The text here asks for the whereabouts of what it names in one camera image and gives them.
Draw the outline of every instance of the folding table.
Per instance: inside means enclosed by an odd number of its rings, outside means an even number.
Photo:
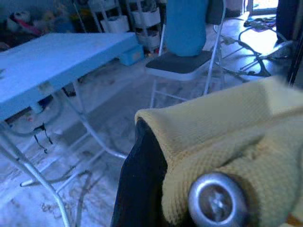
[[[126,155],[107,147],[89,124],[76,80],[134,48],[137,44],[134,33],[48,34],[0,53],[0,122],[2,123],[0,124],[0,145],[4,148],[0,149],[0,154],[31,177],[30,181],[22,183],[21,186],[40,183],[54,196],[65,227],[71,225],[59,191],[76,175],[72,175],[58,189],[55,189],[41,171],[9,139],[7,133],[21,137],[36,135],[61,114],[61,102],[64,101],[78,115],[87,129],[87,134],[91,135],[102,147],[92,160],[96,160],[103,151],[118,158],[126,158]],[[73,82],[81,110],[78,110],[60,91],[71,82]],[[54,99],[61,104],[61,108],[45,125],[31,132],[20,133],[10,130],[4,124],[7,118],[49,95],[53,95]]]

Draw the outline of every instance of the gray chair seat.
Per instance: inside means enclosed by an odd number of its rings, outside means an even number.
[[[179,57],[168,52],[147,63],[146,72],[174,80],[192,80],[196,77],[197,70],[211,57],[210,51],[201,51],[194,57]]]

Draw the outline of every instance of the yellow fabric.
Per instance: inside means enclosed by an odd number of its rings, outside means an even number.
[[[163,182],[166,220],[179,224],[189,188],[219,171],[248,199],[252,226],[284,223],[300,196],[303,93],[276,78],[244,84],[164,109],[141,110],[168,170]],[[302,219],[302,203],[293,214]]]

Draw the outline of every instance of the wall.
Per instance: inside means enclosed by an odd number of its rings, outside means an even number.
[[[40,18],[47,10],[54,10],[58,0],[0,0],[0,20],[6,19],[12,12],[28,10],[34,18]],[[60,0],[69,11],[73,11],[71,0]]]

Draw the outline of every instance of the toy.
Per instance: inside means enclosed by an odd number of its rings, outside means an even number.
[[[28,11],[12,13],[7,19],[7,29],[13,33],[27,32],[37,36],[42,34],[39,29],[30,24],[30,13]]]

